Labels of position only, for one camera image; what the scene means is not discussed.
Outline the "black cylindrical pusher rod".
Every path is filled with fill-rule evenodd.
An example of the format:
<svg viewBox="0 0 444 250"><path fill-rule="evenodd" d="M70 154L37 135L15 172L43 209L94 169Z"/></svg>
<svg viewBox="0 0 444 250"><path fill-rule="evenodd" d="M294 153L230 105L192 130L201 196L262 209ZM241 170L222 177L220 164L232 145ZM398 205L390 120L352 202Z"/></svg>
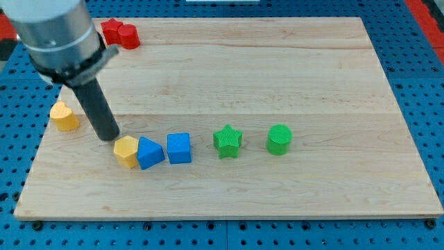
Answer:
<svg viewBox="0 0 444 250"><path fill-rule="evenodd" d="M97 137L102 141L115 139L119 135L119 126L99 82L94 79L72 90Z"/></svg>

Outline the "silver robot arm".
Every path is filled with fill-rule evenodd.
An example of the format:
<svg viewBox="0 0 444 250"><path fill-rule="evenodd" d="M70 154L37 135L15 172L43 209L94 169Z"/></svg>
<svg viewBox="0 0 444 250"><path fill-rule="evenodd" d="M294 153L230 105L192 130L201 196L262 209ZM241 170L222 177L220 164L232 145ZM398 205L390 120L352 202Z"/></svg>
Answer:
<svg viewBox="0 0 444 250"><path fill-rule="evenodd" d="M114 45L105 45L86 3L2 0L1 9L40 77L49 84L70 88L98 138L115 139L119 126L96 76L119 51Z"/></svg>

